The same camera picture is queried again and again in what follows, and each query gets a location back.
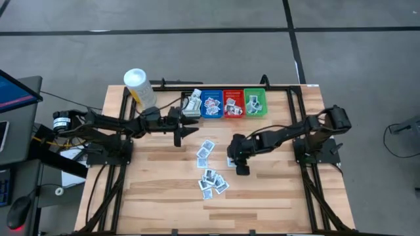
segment plastic bin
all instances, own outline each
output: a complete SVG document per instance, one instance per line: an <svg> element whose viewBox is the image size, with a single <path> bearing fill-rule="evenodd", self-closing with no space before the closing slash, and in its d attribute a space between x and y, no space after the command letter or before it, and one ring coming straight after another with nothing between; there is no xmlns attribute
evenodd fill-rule
<svg viewBox="0 0 420 236"><path fill-rule="evenodd" d="M249 102L249 96L255 95L258 96L258 102L260 105L262 105L262 110L256 112L256 113L248 113L246 111L246 115L249 117L262 117L267 114L268 108L267 108L267 99L265 96L265 89L263 88L246 88L243 90L245 93L245 107L246 104Z"/></svg>
<svg viewBox="0 0 420 236"><path fill-rule="evenodd" d="M184 98L191 96L192 91L190 92L181 92L181 109L184 108L186 106L186 104L184 104ZM198 111L197 114L195 115L190 115L190 114L184 114L186 117L191 118L191 119L199 119L201 117L201 108Z"/></svg>
<svg viewBox="0 0 420 236"><path fill-rule="evenodd" d="M207 115L206 114L206 107L204 105L205 101L208 98L212 98L214 100L218 100L219 104L219 112L216 115ZM204 118L221 118L223 116L223 91L221 90L203 90L201 92L201 116Z"/></svg>
<svg viewBox="0 0 420 236"><path fill-rule="evenodd" d="M245 100L243 99L243 90L224 90L223 91L223 100L227 101L228 98L235 100L235 105L242 108L241 115L228 115L224 114L226 118L242 118L245 115Z"/></svg>

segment stack of cards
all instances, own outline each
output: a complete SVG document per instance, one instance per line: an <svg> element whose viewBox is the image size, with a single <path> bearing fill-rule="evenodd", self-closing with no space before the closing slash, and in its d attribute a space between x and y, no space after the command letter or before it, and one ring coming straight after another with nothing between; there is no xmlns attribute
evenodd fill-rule
<svg viewBox="0 0 420 236"><path fill-rule="evenodd" d="M208 156L211 151L215 148L215 143L210 140L204 141L201 145L201 148L197 152L197 167L198 168L207 168L208 167Z"/></svg>
<svg viewBox="0 0 420 236"><path fill-rule="evenodd" d="M228 115L241 115L242 114L242 108L235 105L236 101L228 98L226 100L226 105L224 106L224 112Z"/></svg>
<svg viewBox="0 0 420 236"><path fill-rule="evenodd" d="M198 185L203 191L203 199L205 200L213 198L212 187L215 188L217 194L221 194L230 187L228 182L220 174L216 173L216 170L211 169L205 169L201 180L198 180Z"/></svg>
<svg viewBox="0 0 420 236"><path fill-rule="evenodd" d="M182 101L182 105L186 107L183 108L182 113L185 116L200 116L201 115L201 111L200 111L200 107L201 107L201 99L200 99L200 94L201 91L198 89L194 89L194 92L191 94L191 96L184 99L184 101Z"/></svg>
<svg viewBox="0 0 420 236"><path fill-rule="evenodd" d="M258 96L249 95L249 102L246 105L247 113L257 113L263 109L263 106L258 102Z"/></svg>
<svg viewBox="0 0 420 236"><path fill-rule="evenodd" d="M205 102L204 102L204 106L207 108L205 110L205 114L206 115L217 115L217 113L221 110L219 108L220 105L220 101L219 100L215 100L212 98L208 98Z"/></svg>

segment blue bin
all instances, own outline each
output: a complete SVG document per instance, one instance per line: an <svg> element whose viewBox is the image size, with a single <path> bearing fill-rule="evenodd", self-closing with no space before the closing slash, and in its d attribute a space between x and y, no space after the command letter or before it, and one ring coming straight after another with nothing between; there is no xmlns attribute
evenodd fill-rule
<svg viewBox="0 0 420 236"><path fill-rule="evenodd" d="M204 102L208 99L208 98L212 98L214 100L218 100L220 102L219 104L219 112L217 113L217 115L206 115L206 107L204 105ZM221 90L203 90L201 92L201 116L204 118L221 118L223 116L223 107L224 107L224 102L223 102L223 91Z"/></svg>

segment white bottle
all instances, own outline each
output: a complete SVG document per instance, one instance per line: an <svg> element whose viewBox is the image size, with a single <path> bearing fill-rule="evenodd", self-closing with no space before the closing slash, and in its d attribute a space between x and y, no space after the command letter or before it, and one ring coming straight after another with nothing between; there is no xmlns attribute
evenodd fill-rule
<svg viewBox="0 0 420 236"><path fill-rule="evenodd" d="M130 69L124 75L125 86L143 109L151 108L156 104L156 95L147 80L146 72L142 69Z"/></svg>

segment computer mouse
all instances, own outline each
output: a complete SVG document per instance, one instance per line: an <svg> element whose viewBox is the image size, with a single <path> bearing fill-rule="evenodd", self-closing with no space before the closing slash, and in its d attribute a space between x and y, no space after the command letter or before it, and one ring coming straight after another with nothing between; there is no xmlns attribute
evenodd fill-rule
<svg viewBox="0 0 420 236"><path fill-rule="evenodd" d="M9 213L7 213L7 227L10 229L17 229L24 225L30 207L30 197L23 196L16 199L10 207Z"/></svg>

